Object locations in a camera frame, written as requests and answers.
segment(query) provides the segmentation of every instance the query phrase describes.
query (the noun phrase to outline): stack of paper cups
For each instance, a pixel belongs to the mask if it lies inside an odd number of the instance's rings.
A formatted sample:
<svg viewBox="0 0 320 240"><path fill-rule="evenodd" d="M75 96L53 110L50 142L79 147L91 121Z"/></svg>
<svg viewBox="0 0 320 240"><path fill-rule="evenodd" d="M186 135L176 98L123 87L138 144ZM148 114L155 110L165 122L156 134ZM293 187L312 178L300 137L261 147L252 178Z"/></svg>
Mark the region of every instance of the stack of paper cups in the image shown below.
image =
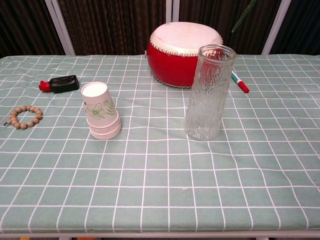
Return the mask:
<svg viewBox="0 0 320 240"><path fill-rule="evenodd" d="M81 89L90 133L96 139L106 140L121 130L118 111L104 82L94 81Z"/></svg>

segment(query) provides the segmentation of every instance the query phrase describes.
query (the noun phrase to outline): red lighter cap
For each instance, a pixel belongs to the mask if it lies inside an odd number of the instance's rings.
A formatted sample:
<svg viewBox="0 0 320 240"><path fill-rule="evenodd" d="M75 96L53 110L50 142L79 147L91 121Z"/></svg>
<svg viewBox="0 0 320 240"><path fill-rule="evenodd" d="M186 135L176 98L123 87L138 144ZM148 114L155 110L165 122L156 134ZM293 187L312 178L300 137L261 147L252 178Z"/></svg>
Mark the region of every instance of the red lighter cap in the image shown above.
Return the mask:
<svg viewBox="0 0 320 240"><path fill-rule="evenodd" d="M39 89L43 92L51 92L51 88L48 81L40 81Z"/></svg>

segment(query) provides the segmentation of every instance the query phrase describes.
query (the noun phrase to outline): black lighter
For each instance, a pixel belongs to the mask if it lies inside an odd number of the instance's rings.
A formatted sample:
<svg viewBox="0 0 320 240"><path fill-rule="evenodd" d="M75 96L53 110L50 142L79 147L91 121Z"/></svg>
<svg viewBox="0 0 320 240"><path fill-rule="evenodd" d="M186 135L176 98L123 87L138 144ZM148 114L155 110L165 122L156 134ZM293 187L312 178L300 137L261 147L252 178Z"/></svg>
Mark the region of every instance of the black lighter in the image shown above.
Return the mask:
<svg viewBox="0 0 320 240"><path fill-rule="evenodd" d="M50 81L40 81L39 89L43 92L55 94L78 90L80 87L76 75L52 78Z"/></svg>

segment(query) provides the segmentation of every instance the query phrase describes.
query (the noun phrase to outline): red marker cap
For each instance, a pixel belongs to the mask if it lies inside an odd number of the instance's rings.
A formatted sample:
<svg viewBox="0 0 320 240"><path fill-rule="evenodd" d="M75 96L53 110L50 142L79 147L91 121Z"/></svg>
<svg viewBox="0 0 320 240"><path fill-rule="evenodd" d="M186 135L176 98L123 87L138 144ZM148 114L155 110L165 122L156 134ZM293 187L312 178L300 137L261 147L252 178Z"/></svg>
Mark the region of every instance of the red marker cap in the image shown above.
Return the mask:
<svg viewBox="0 0 320 240"><path fill-rule="evenodd" d="M43 92L51 92L50 84L48 81L40 81L39 89Z"/></svg>
<svg viewBox="0 0 320 240"><path fill-rule="evenodd" d="M249 88L245 85L243 81L238 82L238 86L242 89L242 91L247 94L249 92Z"/></svg>

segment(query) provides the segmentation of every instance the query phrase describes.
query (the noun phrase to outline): white frame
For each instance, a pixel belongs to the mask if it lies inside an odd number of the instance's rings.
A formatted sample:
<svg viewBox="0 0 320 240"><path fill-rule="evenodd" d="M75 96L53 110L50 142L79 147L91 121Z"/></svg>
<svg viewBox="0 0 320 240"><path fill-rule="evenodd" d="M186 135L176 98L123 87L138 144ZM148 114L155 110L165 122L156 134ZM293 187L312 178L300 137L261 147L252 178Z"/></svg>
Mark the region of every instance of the white frame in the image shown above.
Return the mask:
<svg viewBox="0 0 320 240"><path fill-rule="evenodd" d="M320 238L320 230L252 230L213 232L3 233L0 238Z"/></svg>
<svg viewBox="0 0 320 240"><path fill-rule="evenodd" d="M75 56L75 50L68 33L68 29L62 15L58 0L45 0L49 10L56 32L66 55Z"/></svg>
<svg viewBox="0 0 320 240"><path fill-rule="evenodd" d="M165 0L165 23L172 22L172 0Z"/></svg>
<svg viewBox="0 0 320 240"><path fill-rule="evenodd" d="M180 0L173 0L172 4L172 22L179 22Z"/></svg>
<svg viewBox="0 0 320 240"><path fill-rule="evenodd" d="M270 53L270 51L275 43L279 29L282 25L282 22L284 21L284 18L287 14L290 3L291 3L291 0L282 0L281 1L278 12L277 12L275 19L273 21L272 28L271 28L269 35L268 35L268 38L264 44L264 47L263 47L263 50L261 53L262 55L267 55Z"/></svg>

